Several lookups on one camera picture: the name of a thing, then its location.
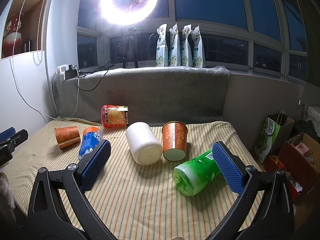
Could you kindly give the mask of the orange patterned paper cup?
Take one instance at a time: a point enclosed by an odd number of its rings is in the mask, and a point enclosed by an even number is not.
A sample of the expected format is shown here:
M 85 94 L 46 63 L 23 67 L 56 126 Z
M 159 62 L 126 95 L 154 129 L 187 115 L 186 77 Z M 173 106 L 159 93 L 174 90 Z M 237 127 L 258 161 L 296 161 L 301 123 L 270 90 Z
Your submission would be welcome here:
M 180 161 L 187 153 L 188 129 L 179 121 L 171 121 L 162 127 L 163 157 L 168 161 Z

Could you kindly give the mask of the blue label plastic bottle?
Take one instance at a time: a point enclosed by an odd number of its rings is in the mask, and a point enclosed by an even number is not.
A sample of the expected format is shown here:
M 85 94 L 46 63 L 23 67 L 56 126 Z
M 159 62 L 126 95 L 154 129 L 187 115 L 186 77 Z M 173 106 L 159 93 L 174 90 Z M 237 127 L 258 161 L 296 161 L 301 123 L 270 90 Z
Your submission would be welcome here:
M 82 143 L 78 154 L 81 160 L 85 155 L 90 154 L 103 138 L 101 130 L 96 127 L 88 127 L 83 132 Z

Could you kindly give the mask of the green plastic bottle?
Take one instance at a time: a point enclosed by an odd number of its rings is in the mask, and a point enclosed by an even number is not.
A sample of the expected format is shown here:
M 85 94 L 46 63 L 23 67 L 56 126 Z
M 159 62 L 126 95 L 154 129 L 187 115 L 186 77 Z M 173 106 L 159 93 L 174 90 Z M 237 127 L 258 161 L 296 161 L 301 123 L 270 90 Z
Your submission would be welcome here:
M 191 197 L 200 193 L 219 173 L 220 169 L 210 149 L 177 165 L 172 171 L 172 179 L 181 194 Z

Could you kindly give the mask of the red orange snack can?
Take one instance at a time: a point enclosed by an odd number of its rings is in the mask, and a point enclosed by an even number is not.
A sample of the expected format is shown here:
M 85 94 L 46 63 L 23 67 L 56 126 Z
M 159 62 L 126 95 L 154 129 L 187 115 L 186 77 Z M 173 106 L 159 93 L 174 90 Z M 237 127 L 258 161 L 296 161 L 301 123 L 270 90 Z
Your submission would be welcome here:
M 101 108 L 101 123 L 105 128 L 129 126 L 129 108 L 127 106 L 104 105 Z

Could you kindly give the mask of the striped beige cushion mat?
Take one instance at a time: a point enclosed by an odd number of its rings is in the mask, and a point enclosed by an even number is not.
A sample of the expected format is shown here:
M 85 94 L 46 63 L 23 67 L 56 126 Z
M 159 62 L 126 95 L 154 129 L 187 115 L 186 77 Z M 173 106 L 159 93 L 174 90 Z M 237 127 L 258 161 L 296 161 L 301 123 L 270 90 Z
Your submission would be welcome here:
M 36 174 L 78 162 L 79 145 L 61 150 L 54 130 L 75 126 L 79 132 L 92 123 L 81 119 L 54 120 L 30 136 L 4 167 L 16 205 L 27 213 Z M 160 159 L 138 165 L 123 128 L 103 129 L 112 151 L 93 189 L 86 197 L 100 219 L 119 239 L 205 239 L 237 198 L 222 175 L 193 197 L 178 192 L 172 180 L 175 162 Z

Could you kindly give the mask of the white plastic jar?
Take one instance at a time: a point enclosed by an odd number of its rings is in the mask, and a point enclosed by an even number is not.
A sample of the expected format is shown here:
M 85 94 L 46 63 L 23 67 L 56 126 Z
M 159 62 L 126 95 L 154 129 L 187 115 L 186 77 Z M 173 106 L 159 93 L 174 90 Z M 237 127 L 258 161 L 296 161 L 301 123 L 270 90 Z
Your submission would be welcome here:
M 126 139 L 133 159 L 139 165 L 152 165 L 163 154 L 161 143 L 145 122 L 131 124 L 126 130 Z

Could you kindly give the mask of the green white shopping bag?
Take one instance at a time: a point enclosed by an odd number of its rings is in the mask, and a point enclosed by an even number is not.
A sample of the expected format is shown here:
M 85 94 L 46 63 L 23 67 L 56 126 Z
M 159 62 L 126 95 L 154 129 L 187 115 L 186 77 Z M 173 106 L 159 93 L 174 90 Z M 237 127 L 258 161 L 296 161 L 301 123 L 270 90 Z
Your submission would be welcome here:
M 269 155 L 276 155 L 283 143 L 288 139 L 295 120 L 284 111 L 268 115 L 265 118 L 254 152 L 261 164 Z

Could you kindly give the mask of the red cardboard box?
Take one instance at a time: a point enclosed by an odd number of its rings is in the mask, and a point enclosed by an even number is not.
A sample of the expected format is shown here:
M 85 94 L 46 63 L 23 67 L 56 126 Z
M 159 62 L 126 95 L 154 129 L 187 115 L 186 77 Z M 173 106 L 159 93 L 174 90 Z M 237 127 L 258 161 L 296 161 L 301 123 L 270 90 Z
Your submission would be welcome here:
M 285 171 L 292 201 L 306 197 L 319 185 L 319 143 L 306 133 L 285 141 L 277 156 L 264 161 L 264 169 L 273 173 Z

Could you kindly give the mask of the white power strip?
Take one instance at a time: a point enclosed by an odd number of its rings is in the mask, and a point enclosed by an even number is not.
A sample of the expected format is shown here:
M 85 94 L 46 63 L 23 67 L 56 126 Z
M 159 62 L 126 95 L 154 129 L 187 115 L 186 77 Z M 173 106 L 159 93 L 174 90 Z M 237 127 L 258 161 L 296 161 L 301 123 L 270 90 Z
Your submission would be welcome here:
M 66 81 L 76 78 L 79 75 L 79 69 L 72 64 L 63 64 L 56 68 L 55 73 L 59 76 L 60 81 Z

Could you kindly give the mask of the red white vase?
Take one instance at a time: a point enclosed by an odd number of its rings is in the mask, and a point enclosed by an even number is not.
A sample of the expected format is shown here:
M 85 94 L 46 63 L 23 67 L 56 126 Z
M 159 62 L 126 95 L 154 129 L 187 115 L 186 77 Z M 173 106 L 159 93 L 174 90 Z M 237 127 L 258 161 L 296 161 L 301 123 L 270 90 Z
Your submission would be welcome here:
M 24 13 L 12 14 L 5 25 L 2 42 L 2 53 L 4 57 L 9 57 L 21 52 L 22 36 L 19 32 L 24 17 Z

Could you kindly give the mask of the white green pouch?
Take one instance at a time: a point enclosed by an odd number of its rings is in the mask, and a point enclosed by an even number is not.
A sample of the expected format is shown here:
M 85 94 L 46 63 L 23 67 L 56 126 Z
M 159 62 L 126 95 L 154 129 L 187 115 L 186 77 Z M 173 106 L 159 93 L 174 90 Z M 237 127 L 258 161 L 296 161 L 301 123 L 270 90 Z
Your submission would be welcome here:
M 194 42 L 193 66 L 196 68 L 204 68 L 205 53 L 199 25 L 191 31 L 191 38 Z
M 168 66 L 168 46 L 166 42 L 167 24 L 162 24 L 157 29 L 158 40 L 156 46 L 156 67 Z
M 169 66 L 177 67 L 181 65 L 180 37 L 177 23 L 169 29 L 170 32 L 170 51 Z
M 181 65 L 185 67 L 193 66 L 193 58 L 188 37 L 191 32 L 191 24 L 185 25 L 182 30 L 182 43 L 181 43 Z

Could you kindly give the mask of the black tripod stand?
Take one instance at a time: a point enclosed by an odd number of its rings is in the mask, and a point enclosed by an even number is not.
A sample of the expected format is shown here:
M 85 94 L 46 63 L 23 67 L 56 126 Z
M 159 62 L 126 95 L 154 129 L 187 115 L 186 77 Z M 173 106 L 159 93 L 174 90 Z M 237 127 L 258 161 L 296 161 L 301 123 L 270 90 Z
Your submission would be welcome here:
M 125 47 L 125 56 L 123 57 L 123 68 L 127 67 L 128 64 L 128 52 L 129 49 L 131 49 L 132 56 L 133 56 L 133 63 L 134 67 L 138 68 L 138 60 L 137 60 L 137 49 L 136 49 L 136 39 L 135 39 L 135 31 L 137 29 L 134 28 L 133 26 L 129 25 L 128 26 L 128 38 L 127 38 L 127 43 Z

